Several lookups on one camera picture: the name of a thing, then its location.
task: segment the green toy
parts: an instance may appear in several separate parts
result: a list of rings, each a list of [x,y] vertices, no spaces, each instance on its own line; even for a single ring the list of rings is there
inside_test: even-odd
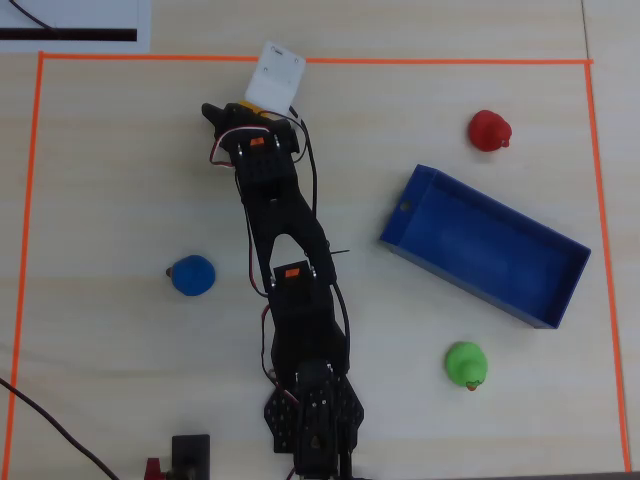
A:
[[[451,381],[472,392],[487,378],[487,357],[475,343],[456,343],[447,352],[444,363]]]

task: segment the red wire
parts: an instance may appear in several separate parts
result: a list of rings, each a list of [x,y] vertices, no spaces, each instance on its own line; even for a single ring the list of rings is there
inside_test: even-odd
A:
[[[251,235],[249,235],[249,281],[251,282],[253,288],[259,291],[258,285],[256,285],[256,281],[253,278],[253,241],[251,240]]]
[[[267,305],[266,307],[264,307],[262,309],[262,313],[260,314],[260,318],[262,318],[262,324],[264,325],[264,322],[267,318],[267,313],[269,313],[269,310],[271,310],[271,305]]]

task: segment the blue box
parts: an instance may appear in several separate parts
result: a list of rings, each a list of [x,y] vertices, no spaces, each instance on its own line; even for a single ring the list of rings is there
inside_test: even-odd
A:
[[[591,250],[418,165],[380,239],[536,328],[558,328]]]

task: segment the wooden table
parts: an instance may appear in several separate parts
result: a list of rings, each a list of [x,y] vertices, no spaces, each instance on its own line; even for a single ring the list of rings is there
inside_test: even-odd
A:
[[[153,51],[255,54],[270,38],[305,56],[585,57],[579,2],[362,2],[357,18],[332,2],[278,3],[158,2]],[[248,10],[254,20],[240,17]],[[10,105],[0,112],[10,126],[0,132],[10,146],[0,179],[6,378],[36,59],[1,61]],[[258,366],[263,301],[246,278],[242,210],[230,173],[206,161],[212,129],[199,114],[204,101],[240,99],[252,70],[211,61],[44,65],[18,385],[121,478],[140,478],[144,458],[166,457],[179,433],[211,434],[213,478],[284,478],[291,467],[271,453],[260,414],[269,393]],[[319,219],[333,246],[351,249],[336,260],[352,318],[350,378],[366,411],[355,473],[624,469],[583,66],[309,65],[296,107],[316,152]],[[490,160],[464,136],[482,108],[514,128],[512,146]],[[592,249],[559,330],[532,330],[376,242],[417,163]],[[299,174],[308,193],[306,162]],[[210,258],[219,275],[196,299],[164,277],[188,253]],[[273,264],[299,256],[279,242]],[[441,368],[458,340],[489,356],[475,394]],[[16,403],[10,478],[45,473],[99,475]]]

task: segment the orange boundary line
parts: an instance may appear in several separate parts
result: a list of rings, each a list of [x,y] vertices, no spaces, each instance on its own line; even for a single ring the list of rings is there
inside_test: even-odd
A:
[[[27,188],[24,199],[24,219],[22,221],[22,251],[20,254],[20,281],[18,283],[18,306],[16,308],[16,327],[13,336],[13,360],[11,362],[11,385],[18,383],[18,364],[20,362],[20,339],[22,338],[22,314],[24,311],[24,292],[27,282],[27,257],[29,253],[29,224],[31,220],[31,193],[33,191],[33,168],[36,160],[36,139],[38,137],[38,118],[40,117],[40,97],[42,94],[42,70],[44,55],[38,53],[38,70],[36,73],[36,91],[33,99],[31,117],[31,142],[29,144],[29,166],[27,168]],[[11,440],[13,438],[13,419],[16,408],[16,397],[9,394],[7,411],[7,431],[4,439],[4,459],[2,461],[2,480],[9,478],[9,459],[11,458]]]
[[[22,250],[20,258],[20,280],[18,286],[18,303],[16,309],[16,325],[13,342],[13,360],[11,365],[11,385],[18,382],[18,366],[20,361],[20,343],[22,338],[22,319],[24,312],[24,297],[27,277],[27,259],[29,251],[29,226],[31,219],[31,200],[33,192],[33,177],[36,157],[36,141],[38,136],[38,120],[40,115],[40,98],[42,95],[42,76],[45,59],[59,60],[164,60],[164,61],[209,61],[209,62],[257,62],[255,56],[235,55],[101,55],[101,54],[61,54],[38,53],[38,69],[31,118],[31,141],[29,145],[29,165],[27,169],[27,185],[25,193],[24,219],[22,226]],[[607,214],[602,186],[602,169],[600,165],[600,150],[596,128],[595,106],[593,101],[593,87],[590,65],[592,59],[558,59],[558,60],[499,60],[499,59],[393,59],[393,58],[308,58],[308,63],[315,64],[343,64],[343,65],[583,65],[587,89],[587,104],[589,107],[589,123],[591,127],[591,142],[593,161],[598,192],[598,206],[600,211],[600,226],[605,256],[607,275],[607,289],[609,294],[609,309],[611,314],[611,333],[613,341],[614,364],[616,370],[616,388],[618,398],[618,416],[620,422],[620,440],[626,472],[631,472],[631,456],[629,453],[629,438],[627,434],[626,406],[624,395],[624,381],[622,375],[622,358],[620,354],[620,334],[618,331],[615,289],[613,282],[613,268],[611,263],[611,249],[607,227]],[[5,434],[4,459],[2,463],[1,480],[9,478],[9,463],[11,458],[11,443],[13,438],[13,423],[15,417],[15,395],[9,395],[7,412],[7,429]]]
[[[624,378],[622,375],[622,355],[620,353],[620,333],[618,331],[618,313],[616,294],[613,284],[613,267],[611,263],[611,247],[609,245],[609,228],[607,226],[607,209],[602,187],[602,167],[600,165],[600,147],[598,145],[598,129],[596,127],[596,109],[593,102],[593,84],[591,67],[584,65],[584,79],[587,85],[587,104],[589,105],[589,123],[591,124],[591,148],[593,164],[596,172],[596,189],[598,190],[598,207],[600,210],[600,226],[602,228],[602,245],[604,248],[604,266],[607,272],[607,289],[609,292],[609,312],[611,314],[611,337],[613,341],[613,361],[616,369],[616,389],[618,394],[618,420],[620,421],[620,442],[624,470],[631,472],[631,454],[629,452],[629,436],[627,433],[627,414],[624,395]]]
[[[44,53],[57,60],[173,60],[184,62],[257,62],[242,55],[112,55],[94,53]],[[331,65],[587,65],[591,59],[501,60],[494,58],[307,58],[307,63]]]

